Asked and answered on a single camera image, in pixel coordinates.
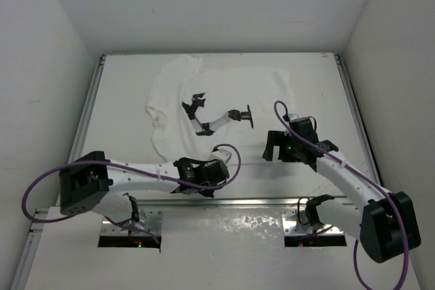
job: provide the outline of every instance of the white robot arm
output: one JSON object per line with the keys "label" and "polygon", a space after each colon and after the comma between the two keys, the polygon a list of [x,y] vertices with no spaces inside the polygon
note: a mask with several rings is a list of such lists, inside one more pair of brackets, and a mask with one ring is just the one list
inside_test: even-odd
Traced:
{"label": "white robot arm", "polygon": [[280,119],[287,127],[285,132],[268,132],[263,158],[271,161],[273,148],[278,146],[279,160],[309,165],[333,182],[356,206],[344,205],[329,195],[312,198],[299,214],[298,229],[334,225],[359,240],[374,261],[381,263],[391,259],[403,253],[402,233],[385,194],[398,208],[409,249],[418,247],[421,239],[411,199],[403,192],[393,194],[388,189],[381,186],[375,188],[362,180],[357,176],[362,175],[361,172],[346,161],[337,146],[329,141],[319,142],[309,117],[293,118],[294,115],[287,114]]}
{"label": "white robot arm", "polygon": [[249,120],[251,123],[251,128],[254,128],[254,121],[252,120],[251,108],[247,106],[247,111],[239,111],[236,109],[227,111],[222,117],[212,121],[202,123],[196,116],[196,110],[199,107],[204,107],[205,98],[203,98],[205,93],[194,94],[192,96],[192,104],[182,102],[181,105],[184,111],[188,115],[190,123],[198,136],[211,136],[218,131],[219,128],[227,125],[230,122],[241,122],[242,120]]}
{"label": "white robot arm", "polygon": [[131,164],[108,160],[104,152],[94,151],[78,162],[107,162],[107,166],[90,163],[60,173],[60,212],[74,216],[93,211],[115,223],[135,224],[145,217],[128,192],[157,190],[213,197],[214,190],[229,178],[226,165],[230,159],[229,151],[214,149],[207,161],[181,158],[165,164]]}

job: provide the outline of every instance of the white tabletop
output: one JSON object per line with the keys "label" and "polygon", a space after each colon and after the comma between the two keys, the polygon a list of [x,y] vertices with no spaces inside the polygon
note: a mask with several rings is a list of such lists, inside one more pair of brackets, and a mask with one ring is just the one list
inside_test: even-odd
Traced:
{"label": "white tabletop", "polygon": [[[177,209],[163,213],[162,252],[98,248],[102,216],[89,212],[46,224],[26,290],[363,289],[352,264],[354,239],[345,247],[284,247],[281,211]],[[51,208],[48,219],[60,217]],[[363,279],[392,289],[402,256],[373,262],[359,248]],[[412,266],[403,290],[419,285]]]}
{"label": "white tabletop", "polygon": [[[99,89],[82,147],[82,155],[103,150],[107,158],[135,163],[161,163],[153,148],[152,119],[145,104],[163,65],[179,55],[111,55],[105,59]],[[316,118],[319,139],[329,139],[361,171],[371,169],[358,138],[334,54],[193,54],[203,69],[276,67],[292,74],[297,113]],[[330,181],[304,164],[243,165],[239,178],[215,192],[215,198],[294,198],[341,195]],[[140,199],[186,199],[185,195],[140,192]],[[201,198],[199,195],[189,199]]]}

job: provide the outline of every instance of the white t-shirt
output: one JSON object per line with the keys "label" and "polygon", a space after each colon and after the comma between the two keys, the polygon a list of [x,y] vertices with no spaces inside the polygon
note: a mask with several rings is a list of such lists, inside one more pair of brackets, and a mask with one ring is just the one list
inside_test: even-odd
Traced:
{"label": "white t-shirt", "polygon": [[[264,163],[263,151],[269,130],[283,130],[273,103],[284,101],[295,112],[290,72],[273,67],[237,67],[204,71],[202,60],[183,55],[165,65],[154,80],[146,109],[154,120],[152,143],[167,161],[182,157],[207,160],[215,145],[230,143],[241,152],[244,164]],[[231,121],[211,136],[198,136],[181,103],[192,104],[193,94],[205,93],[204,107],[196,117],[212,122],[227,111],[247,111],[248,120]],[[236,164],[233,156],[230,164]]]}

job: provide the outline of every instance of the purple cable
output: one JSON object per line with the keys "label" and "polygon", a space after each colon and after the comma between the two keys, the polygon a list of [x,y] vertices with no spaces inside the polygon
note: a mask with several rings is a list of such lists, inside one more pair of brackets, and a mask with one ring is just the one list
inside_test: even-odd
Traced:
{"label": "purple cable", "polygon": [[30,192],[32,191],[32,189],[38,184],[40,183],[42,180],[44,180],[46,177],[50,176],[51,174],[58,172],[58,171],[62,171],[62,170],[66,170],[69,168],[72,168],[74,166],[87,166],[89,164],[98,164],[101,166],[113,166],[114,168],[119,168],[122,170],[127,170],[127,171],[131,171],[132,173],[137,173],[138,175],[144,175],[147,177],[152,177],[152,178],[161,178],[164,180],[171,180],[174,181],[176,183],[179,183],[180,185],[185,185],[191,188],[196,188],[196,189],[201,189],[201,190],[217,190],[217,189],[222,189],[223,187],[229,185],[230,183],[232,183],[237,175],[240,172],[240,168],[242,165],[242,158],[240,156],[240,152],[239,150],[231,144],[219,144],[216,146],[216,148],[222,147],[222,146],[226,146],[226,147],[230,147],[237,155],[237,169],[236,172],[234,173],[233,176],[231,176],[231,178],[229,178],[229,180],[221,183],[220,185],[216,185],[216,186],[201,186],[201,185],[197,185],[195,183],[189,183],[188,181],[184,181],[181,179],[176,179],[176,178],[172,178],[172,177],[161,177],[158,176],[154,173],[149,173],[147,171],[143,171],[143,170],[139,170],[136,168],[131,168],[130,166],[123,166],[121,164],[116,164],[116,163],[111,163],[111,162],[107,162],[107,161],[77,161],[77,162],[72,162],[72,163],[68,163],[68,164],[63,164],[61,166],[57,166],[56,168],[50,169],[49,171],[43,173],[42,175],[40,175],[38,178],[36,178],[31,184],[30,186],[27,187],[26,191],[24,192],[24,195],[22,196],[22,200],[21,200],[21,210],[23,212],[23,214],[26,216],[27,219],[31,220],[34,223],[54,223],[54,222],[59,222],[59,221],[64,221],[66,219],[70,219],[72,217],[70,216],[66,216],[66,217],[59,217],[58,219],[51,219],[51,220],[43,220],[43,219],[38,219],[34,216],[32,216],[32,214],[30,214],[30,212],[28,212],[27,210],[27,198],[29,197]]}
{"label": "purple cable", "polygon": [[[300,141],[302,141],[303,143],[315,148],[316,150],[322,152],[324,155],[329,156],[330,158],[332,158],[334,161],[338,162],[339,164],[342,164],[343,161],[341,159],[339,159],[338,157],[332,155],[331,153],[325,151],[324,149],[317,147],[315,144],[313,144],[312,142],[304,139],[303,137],[301,137],[300,135],[298,135],[296,132],[294,132],[291,128],[290,125],[288,125],[285,120],[279,115],[278,113],[278,105],[282,105],[285,109],[285,114],[288,115],[288,108],[287,105],[285,105],[285,103],[283,101],[275,101],[275,104],[273,105],[273,109],[275,110],[275,115],[277,116],[278,120],[285,126],[285,128],[287,128],[287,130],[297,139],[299,139]],[[373,186],[374,188],[376,188],[376,190],[378,190],[378,192],[380,192],[382,194],[382,196],[385,197],[385,199],[388,201],[388,204],[391,206],[391,208],[393,209],[394,215],[397,218],[397,222],[399,224],[399,228],[400,228],[400,233],[402,234],[402,244],[403,244],[403,266],[402,266],[402,273],[400,275],[399,281],[397,282],[397,285],[393,288],[394,290],[399,290],[402,288],[405,279],[406,279],[406,275],[408,273],[408,265],[409,265],[409,246],[408,246],[408,237],[406,236],[406,230],[405,230],[405,226],[403,224],[403,220],[402,217],[400,216],[399,210],[397,208],[397,206],[394,204],[393,200],[388,196],[387,192],[385,190],[383,190],[377,183],[371,181],[368,177],[364,176],[360,171],[356,170],[355,168],[353,168],[352,166],[346,164],[345,168],[347,170],[349,170],[350,172],[352,172],[354,175],[356,175],[357,177],[361,178],[362,180],[364,180],[365,182],[369,183],[371,186]],[[358,247],[358,240],[355,241],[355,246],[353,248],[353,265],[355,267],[355,273],[356,276],[358,278],[358,280],[361,282],[362,286],[364,288],[366,288],[367,290],[372,290],[361,278],[360,275],[360,271],[358,270],[358,264],[357,264],[357,257],[356,257],[356,253],[357,253],[357,247]]]}

